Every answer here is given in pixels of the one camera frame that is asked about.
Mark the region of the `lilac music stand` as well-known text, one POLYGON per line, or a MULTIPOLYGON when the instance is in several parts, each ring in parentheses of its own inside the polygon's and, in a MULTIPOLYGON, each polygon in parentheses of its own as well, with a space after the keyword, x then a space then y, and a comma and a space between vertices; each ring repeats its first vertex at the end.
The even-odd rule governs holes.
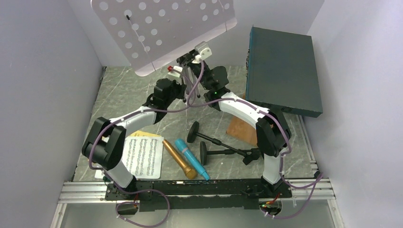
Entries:
POLYGON ((237 25, 231 0, 92 0, 101 59, 147 76, 237 25))

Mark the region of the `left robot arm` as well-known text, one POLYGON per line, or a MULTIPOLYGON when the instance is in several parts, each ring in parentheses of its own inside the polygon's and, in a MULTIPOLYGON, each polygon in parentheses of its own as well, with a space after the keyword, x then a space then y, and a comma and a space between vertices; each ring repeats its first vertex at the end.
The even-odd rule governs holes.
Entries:
POLYGON ((122 198, 129 200, 137 191, 137 179, 122 161, 126 137, 161 121, 174 100, 184 99, 185 90, 181 80, 159 79, 153 93, 135 111, 114 119, 99 117, 93 122, 81 153, 88 158, 90 169, 102 170, 113 181, 122 198))

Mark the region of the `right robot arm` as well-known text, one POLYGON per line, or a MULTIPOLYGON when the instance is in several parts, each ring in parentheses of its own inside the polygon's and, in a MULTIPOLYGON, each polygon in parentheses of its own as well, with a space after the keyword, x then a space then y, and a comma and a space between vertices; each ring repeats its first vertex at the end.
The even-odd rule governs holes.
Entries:
POLYGON ((283 113, 260 107, 235 95, 226 87, 229 83, 226 68, 209 68, 203 54, 197 51, 177 58, 176 62, 195 76, 193 88, 201 85, 206 90, 204 98, 209 107, 231 114, 255 129, 257 148, 264 160, 262 192, 267 197, 274 197, 285 186, 282 173, 284 156, 291 152, 291 133, 283 113))

